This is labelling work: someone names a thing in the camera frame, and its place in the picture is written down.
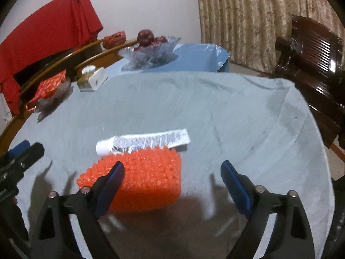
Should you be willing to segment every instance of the red fabric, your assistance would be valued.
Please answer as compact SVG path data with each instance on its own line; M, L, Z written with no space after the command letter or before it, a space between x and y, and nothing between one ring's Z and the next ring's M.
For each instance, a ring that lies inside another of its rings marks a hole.
M43 58L95 40L103 26L90 0L53 0L30 15L0 44L0 85L19 113L13 75Z

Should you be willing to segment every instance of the beige patterned curtain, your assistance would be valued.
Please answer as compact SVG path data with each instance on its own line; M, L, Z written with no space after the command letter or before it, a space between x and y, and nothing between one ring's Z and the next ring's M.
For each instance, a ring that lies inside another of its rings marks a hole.
M199 0L199 10L201 41L222 46L232 62L261 72L273 72L276 37L290 38L293 14L310 17L345 40L345 28L327 0Z

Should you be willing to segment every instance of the light blue tablecloth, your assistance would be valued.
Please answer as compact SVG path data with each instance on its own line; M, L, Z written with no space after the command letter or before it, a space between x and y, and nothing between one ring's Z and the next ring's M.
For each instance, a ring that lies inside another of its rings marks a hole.
M74 85L53 114L40 123L37 116L30 116L11 144L27 139L45 148L18 183L27 227L50 191L77 192L75 180L99 158L99 140L187 128L191 143L180 153L180 199L160 211L101 218L120 258L226 258L246 221L222 182L224 160L270 192L296 190L317 258L322 254L334 212L331 177L313 115L290 81L232 73L132 74L110 78L96 92ZM73 218L77 242L91 258L77 223ZM255 258L263 256L273 224L274 215Z

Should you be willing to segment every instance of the small box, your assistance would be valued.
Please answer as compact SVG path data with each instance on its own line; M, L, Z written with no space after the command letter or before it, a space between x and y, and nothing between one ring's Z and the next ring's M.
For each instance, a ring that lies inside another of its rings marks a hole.
M61 71L49 79L41 81L38 85L37 91L33 99L31 99L26 105L25 108L27 111L33 111L36 108L37 101L40 98L47 99L52 97L59 86L59 84L66 81L66 69Z
M83 74L77 81L77 85L81 92L93 92L97 90L108 78L104 67L95 72Z

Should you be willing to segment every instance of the white tube cap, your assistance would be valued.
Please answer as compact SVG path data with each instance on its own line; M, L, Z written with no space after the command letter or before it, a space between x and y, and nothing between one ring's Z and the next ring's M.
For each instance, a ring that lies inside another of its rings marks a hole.
M104 157L111 153L110 150L108 149L108 142L109 142L109 139L101 140L97 142L96 144L97 155L99 155L100 157Z
M96 66L94 66L94 65L88 65L88 66L86 66L86 67L83 68L82 74L94 72L95 69L96 69Z

